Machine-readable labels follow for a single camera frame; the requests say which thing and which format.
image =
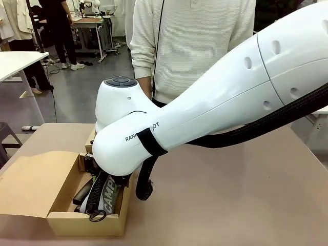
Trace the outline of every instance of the white sweater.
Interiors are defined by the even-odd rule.
[[[253,34],[256,0],[136,0],[130,43],[135,77],[152,75],[155,99],[169,103]]]

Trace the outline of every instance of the cardboard box lid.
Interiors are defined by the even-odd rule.
[[[20,157],[0,177],[0,214],[46,218],[78,154]]]

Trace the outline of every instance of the chair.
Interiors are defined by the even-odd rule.
[[[12,135],[18,143],[2,143],[3,140],[5,140],[6,137],[9,135]],[[19,138],[16,136],[16,134],[12,131],[12,129],[9,127],[9,125],[5,122],[0,122],[0,168],[6,164],[6,162],[9,160],[6,149],[9,148],[20,148],[23,144],[19,140]]]

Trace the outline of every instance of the black button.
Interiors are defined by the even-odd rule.
[[[114,77],[113,81],[118,82],[118,83],[125,83],[128,82],[129,79],[125,77]]]
[[[124,86],[128,87],[128,86],[133,86],[136,85],[137,83],[134,80],[131,80],[129,82],[124,83]]]
[[[108,84],[110,84],[111,86],[120,86],[120,83],[114,82],[114,81],[108,81]]]

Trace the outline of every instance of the black shirt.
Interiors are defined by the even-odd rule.
[[[65,9],[62,6],[62,2],[65,1],[66,0],[39,0],[47,22],[55,24],[62,23],[63,21],[68,21]]]

